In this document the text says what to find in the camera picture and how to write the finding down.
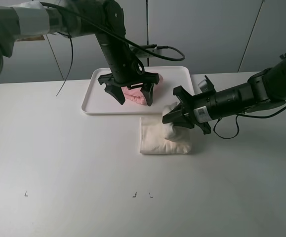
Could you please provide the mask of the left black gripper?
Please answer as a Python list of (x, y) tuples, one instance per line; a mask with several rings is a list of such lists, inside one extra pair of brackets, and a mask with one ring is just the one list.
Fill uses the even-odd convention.
[(100, 84), (107, 84), (105, 92), (115, 98), (121, 105), (125, 103), (125, 96), (121, 87), (133, 87), (142, 84), (140, 92), (146, 104), (153, 103), (154, 85), (160, 77), (157, 73), (149, 73), (137, 56), (130, 50), (127, 43), (107, 34), (98, 34), (97, 40), (108, 63), (111, 74), (100, 76)]

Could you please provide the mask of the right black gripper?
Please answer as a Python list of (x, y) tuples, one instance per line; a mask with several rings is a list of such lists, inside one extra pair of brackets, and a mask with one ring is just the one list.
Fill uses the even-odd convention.
[(189, 94), (182, 86), (173, 90), (179, 105), (168, 105), (163, 110), (163, 123), (193, 129), (199, 127), (203, 134), (211, 133), (212, 120), (239, 114), (251, 106), (251, 85), (243, 83), (215, 94)]

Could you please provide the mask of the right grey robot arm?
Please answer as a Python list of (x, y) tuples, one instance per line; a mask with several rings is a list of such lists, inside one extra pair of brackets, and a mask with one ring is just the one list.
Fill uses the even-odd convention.
[(217, 92), (206, 77), (200, 84), (200, 94), (191, 95), (182, 86), (173, 94), (180, 101), (163, 116), (164, 124), (192, 129), (198, 126), (205, 135), (215, 129), (209, 122), (229, 116), (250, 118), (253, 112), (277, 107), (286, 109), (286, 53), (279, 64), (251, 76), (246, 83)]

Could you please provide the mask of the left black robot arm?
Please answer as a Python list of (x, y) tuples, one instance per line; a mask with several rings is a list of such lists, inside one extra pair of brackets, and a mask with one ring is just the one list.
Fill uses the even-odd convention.
[(52, 33), (69, 39), (95, 35), (111, 71), (98, 79), (106, 93), (123, 104), (123, 90), (139, 88), (146, 104), (152, 105), (160, 77), (145, 71), (132, 51), (135, 43), (125, 37), (124, 12), (114, 0), (63, 0), (59, 4), (34, 0), (0, 6), (0, 74), (3, 58), (12, 56), (17, 40)]

